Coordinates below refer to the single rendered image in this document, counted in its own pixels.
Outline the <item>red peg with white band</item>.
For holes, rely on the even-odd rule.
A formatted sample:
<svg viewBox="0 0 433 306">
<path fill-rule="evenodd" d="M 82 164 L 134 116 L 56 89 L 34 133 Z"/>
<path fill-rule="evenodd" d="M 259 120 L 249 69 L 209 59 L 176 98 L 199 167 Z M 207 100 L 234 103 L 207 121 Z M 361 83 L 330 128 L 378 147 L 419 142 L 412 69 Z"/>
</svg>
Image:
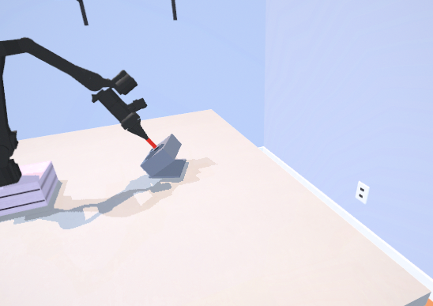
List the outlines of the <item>red peg with white band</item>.
<svg viewBox="0 0 433 306">
<path fill-rule="evenodd" d="M 156 148 L 156 145 L 155 145 L 155 143 L 150 139 L 150 138 L 148 138 L 147 140 L 146 140 L 154 149 Z"/>
</svg>

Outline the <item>light blue sloped panel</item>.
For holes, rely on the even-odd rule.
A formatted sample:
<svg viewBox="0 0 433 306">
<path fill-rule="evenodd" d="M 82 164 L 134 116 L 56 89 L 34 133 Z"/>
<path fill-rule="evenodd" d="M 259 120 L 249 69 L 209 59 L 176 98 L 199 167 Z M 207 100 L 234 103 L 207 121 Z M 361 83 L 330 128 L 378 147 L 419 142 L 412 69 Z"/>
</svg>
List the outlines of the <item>light blue sloped panel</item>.
<svg viewBox="0 0 433 306">
<path fill-rule="evenodd" d="M 179 140 L 170 134 L 152 148 L 141 163 L 149 178 L 180 178 L 186 159 L 175 159 L 181 147 Z"/>
</svg>

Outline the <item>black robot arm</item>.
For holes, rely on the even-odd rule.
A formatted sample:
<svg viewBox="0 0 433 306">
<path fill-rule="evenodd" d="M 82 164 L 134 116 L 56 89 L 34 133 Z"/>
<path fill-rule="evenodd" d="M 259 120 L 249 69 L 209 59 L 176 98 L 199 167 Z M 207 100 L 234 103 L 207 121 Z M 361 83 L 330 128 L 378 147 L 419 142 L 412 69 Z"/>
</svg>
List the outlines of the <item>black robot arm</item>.
<svg viewBox="0 0 433 306">
<path fill-rule="evenodd" d="M 18 164 L 14 159 L 10 159 L 15 149 L 17 149 L 17 130 L 11 131 L 9 127 L 2 78 L 6 56 L 21 53 L 29 53 L 37 57 L 63 73 L 70 75 L 91 91 L 99 91 L 97 94 L 92 94 L 92 102 L 95 103 L 99 100 L 107 110 L 121 100 L 112 88 L 119 95 L 126 95 L 137 86 L 137 82 L 125 70 L 119 71 L 112 79 L 104 78 L 96 72 L 75 66 L 34 42 L 31 38 L 24 37 L 18 40 L 0 41 L 0 187 L 19 183 L 22 176 Z M 105 87 L 108 87 L 108 89 L 102 89 Z M 124 104 L 130 113 L 147 107 L 143 97 L 139 100 L 133 100 L 130 104 L 125 102 Z"/>
</svg>

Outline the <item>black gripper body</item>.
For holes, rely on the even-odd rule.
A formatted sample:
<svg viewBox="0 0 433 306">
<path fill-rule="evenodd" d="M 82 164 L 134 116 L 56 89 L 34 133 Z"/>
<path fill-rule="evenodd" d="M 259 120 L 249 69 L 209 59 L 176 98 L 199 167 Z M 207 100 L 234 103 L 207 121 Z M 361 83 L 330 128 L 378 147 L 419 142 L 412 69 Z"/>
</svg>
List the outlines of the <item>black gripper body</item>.
<svg viewBox="0 0 433 306">
<path fill-rule="evenodd" d="M 121 99 L 113 104 L 108 111 L 121 123 L 121 127 L 126 130 L 134 125 L 140 116 L 136 112 L 131 112 L 124 106 L 124 101 Z"/>
</svg>

